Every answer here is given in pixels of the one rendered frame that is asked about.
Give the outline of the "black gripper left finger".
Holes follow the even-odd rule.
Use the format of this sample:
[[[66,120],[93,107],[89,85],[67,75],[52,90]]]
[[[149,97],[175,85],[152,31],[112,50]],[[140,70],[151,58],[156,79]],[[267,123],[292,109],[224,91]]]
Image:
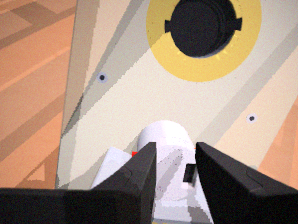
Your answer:
[[[157,143],[90,190],[0,188],[0,224],[151,224]]]

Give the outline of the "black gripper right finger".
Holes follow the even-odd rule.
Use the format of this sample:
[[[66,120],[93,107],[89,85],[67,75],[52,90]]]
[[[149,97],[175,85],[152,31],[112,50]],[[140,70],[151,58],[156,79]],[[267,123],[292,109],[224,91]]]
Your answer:
[[[298,224],[298,190],[197,142],[195,161],[214,224]]]

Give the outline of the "grey cylinder with two slots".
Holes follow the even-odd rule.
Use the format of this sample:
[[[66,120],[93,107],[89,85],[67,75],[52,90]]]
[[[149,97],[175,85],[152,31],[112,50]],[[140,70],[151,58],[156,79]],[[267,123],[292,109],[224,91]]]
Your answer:
[[[157,179],[154,198],[172,201],[191,194],[200,184],[195,149],[187,131],[173,121],[157,121],[140,134],[137,152],[157,143]],[[132,152],[132,157],[137,153]]]

